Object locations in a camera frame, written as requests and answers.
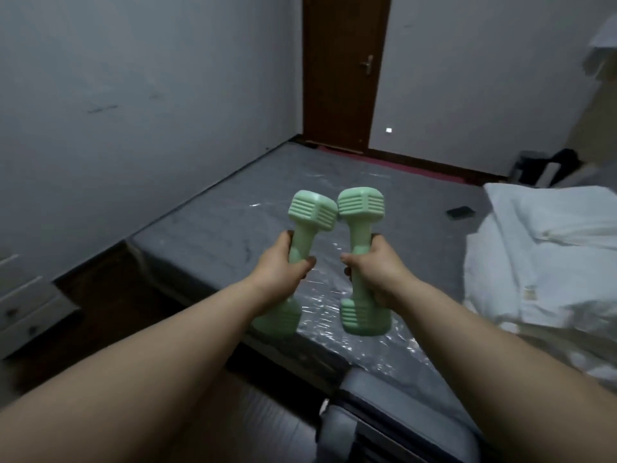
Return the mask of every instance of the plastic wrap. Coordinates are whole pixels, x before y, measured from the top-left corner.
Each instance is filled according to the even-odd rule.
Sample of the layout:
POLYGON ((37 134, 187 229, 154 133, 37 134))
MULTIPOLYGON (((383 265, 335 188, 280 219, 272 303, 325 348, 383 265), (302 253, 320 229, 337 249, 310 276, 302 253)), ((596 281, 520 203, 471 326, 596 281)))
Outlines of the plastic wrap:
MULTIPOLYGON (((221 289, 248 275, 277 235, 293 228, 287 217, 294 193, 314 191, 336 200, 345 188, 371 186, 385 197, 386 215, 374 225, 422 280, 458 301, 463 297, 465 237, 476 230, 489 205, 482 188, 422 177, 332 152, 287 144, 175 210, 131 238, 160 283, 196 300, 199 286, 221 289), (468 205, 478 218, 453 222, 446 210, 468 205)), ((404 322, 394 315, 385 336, 344 332, 339 304, 351 294, 340 253, 349 250, 349 229, 339 222, 313 242, 317 265, 300 284, 303 315, 292 338, 259 341, 338 382, 360 366, 436 409, 473 425, 435 371, 404 322)))

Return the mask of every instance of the floor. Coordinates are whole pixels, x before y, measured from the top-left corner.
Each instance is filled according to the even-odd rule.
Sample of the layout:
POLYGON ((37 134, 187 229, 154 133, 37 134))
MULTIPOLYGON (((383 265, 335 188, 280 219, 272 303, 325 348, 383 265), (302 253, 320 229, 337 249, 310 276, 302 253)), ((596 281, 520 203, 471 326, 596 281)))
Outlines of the floor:
MULTIPOLYGON (((20 393, 182 308, 143 280, 123 244, 62 277, 57 285, 81 312, 5 362, 20 393)), ((240 344, 160 463, 310 462, 324 398, 322 392, 240 344), (289 389, 297 393, 291 396, 289 389)))

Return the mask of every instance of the dumbbell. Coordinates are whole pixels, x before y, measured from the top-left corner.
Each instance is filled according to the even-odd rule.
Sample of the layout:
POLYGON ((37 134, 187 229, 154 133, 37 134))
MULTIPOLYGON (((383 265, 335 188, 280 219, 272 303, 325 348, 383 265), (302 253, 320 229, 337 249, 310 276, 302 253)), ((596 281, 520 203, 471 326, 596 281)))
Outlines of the dumbbell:
MULTIPOLYGON (((313 239, 319 231, 335 228, 338 209, 334 200, 314 193, 300 190, 294 195, 289 206, 289 218, 296 223, 294 236, 289 249, 289 263, 297 263, 309 256, 313 239)), ((253 320, 253 327, 272 336, 294 334, 300 323, 302 306, 289 297, 271 311, 253 320)))
MULTIPOLYGON (((352 253, 362 255, 371 248, 371 224, 386 213, 384 196, 375 188, 356 187, 343 190, 338 199, 339 217, 349 225, 352 253)), ((353 292, 341 301, 341 323, 347 333, 379 336, 390 330, 392 317, 378 305, 360 273, 352 268, 353 292)))

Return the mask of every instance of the wooden door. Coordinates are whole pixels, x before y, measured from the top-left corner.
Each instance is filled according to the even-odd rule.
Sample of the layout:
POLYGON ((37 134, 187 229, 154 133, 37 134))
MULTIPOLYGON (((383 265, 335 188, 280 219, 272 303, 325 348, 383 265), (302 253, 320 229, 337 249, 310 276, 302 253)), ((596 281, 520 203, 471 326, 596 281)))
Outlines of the wooden door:
POLYGON ((390 0, 304 0, 304 138, 365 150, 390 0))

